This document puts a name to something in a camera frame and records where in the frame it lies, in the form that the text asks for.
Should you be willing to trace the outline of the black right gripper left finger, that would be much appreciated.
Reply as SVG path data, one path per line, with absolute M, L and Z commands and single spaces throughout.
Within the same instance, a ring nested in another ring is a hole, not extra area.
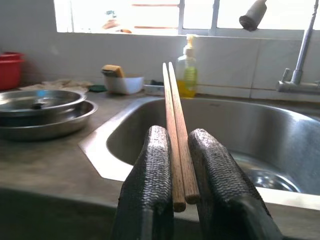
M 113 240 L 171 240 L 174 213 L 171 143 L 164 127 L 153 125 L 122 184 L 111 231 Z

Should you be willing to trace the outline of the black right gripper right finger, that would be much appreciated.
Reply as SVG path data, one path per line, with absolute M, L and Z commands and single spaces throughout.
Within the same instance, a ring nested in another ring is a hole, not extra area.
M 204 240 L 281 240 L 256 187 L 227 148 L 206 130 L 188 135 L 200 202 L 197 212 Z

